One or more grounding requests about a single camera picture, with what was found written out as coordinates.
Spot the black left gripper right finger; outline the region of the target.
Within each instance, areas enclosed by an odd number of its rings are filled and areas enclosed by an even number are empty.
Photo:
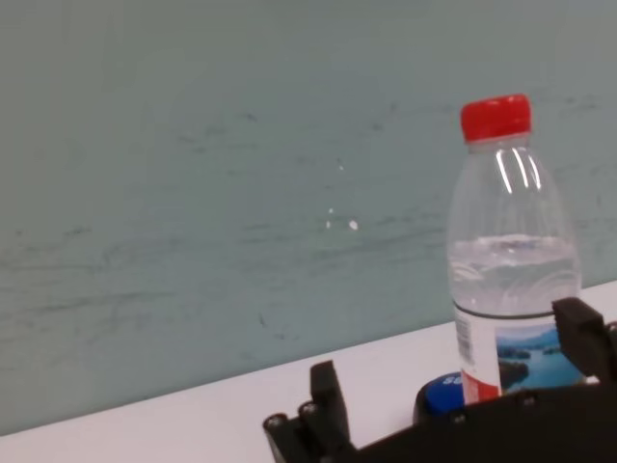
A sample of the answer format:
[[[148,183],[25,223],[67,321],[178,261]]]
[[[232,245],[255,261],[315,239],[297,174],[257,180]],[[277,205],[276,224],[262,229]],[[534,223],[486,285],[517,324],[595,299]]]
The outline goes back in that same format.
[[[562,353],[585,376],[616,382],[616,322],[577,297],[552,303]]]

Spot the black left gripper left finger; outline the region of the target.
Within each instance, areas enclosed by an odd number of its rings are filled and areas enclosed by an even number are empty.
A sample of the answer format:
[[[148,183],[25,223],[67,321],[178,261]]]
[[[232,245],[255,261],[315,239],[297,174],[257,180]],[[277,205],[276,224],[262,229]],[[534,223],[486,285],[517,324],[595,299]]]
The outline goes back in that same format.
[[[346,404],[332,361],[309,371],[310,400],[294,417],[278,413],[262,428],[277,463],[353,462],[358,454],[351,443]]]

